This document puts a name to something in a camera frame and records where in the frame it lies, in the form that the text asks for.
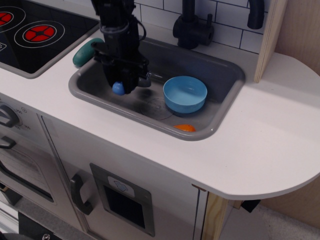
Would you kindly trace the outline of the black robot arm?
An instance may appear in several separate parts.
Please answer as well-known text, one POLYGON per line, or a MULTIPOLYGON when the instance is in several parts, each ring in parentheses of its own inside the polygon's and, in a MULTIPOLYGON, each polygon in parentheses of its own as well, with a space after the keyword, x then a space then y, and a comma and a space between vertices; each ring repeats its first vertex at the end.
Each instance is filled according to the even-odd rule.
POLYGON ((92 5, 104 36, 104 42, 91 44, 94 60, 102 64, 111 87, 122 83, 124 93, 130 94, 140 79, 149 78, 149 60, 139 52, 146 31, 139 35, 142 23, 133 15, 136 5, 133 0, 93 0, 92 5))

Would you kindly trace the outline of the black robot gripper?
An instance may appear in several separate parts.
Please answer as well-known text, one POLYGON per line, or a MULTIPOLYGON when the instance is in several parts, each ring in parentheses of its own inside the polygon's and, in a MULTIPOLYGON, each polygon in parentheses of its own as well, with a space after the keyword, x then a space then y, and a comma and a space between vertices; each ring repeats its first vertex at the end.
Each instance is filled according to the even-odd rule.
POLYGON ((123 22, 100 21, 99 29, 104 43, 93 43, 94 59, 101 63, 110 87, 122 82, 124 93, 130 94, 137 86, 139 78, 150 79, 149 60, 140 51, 140 42, 146 38, 139 35, 142 23, 137 19, 123 22))

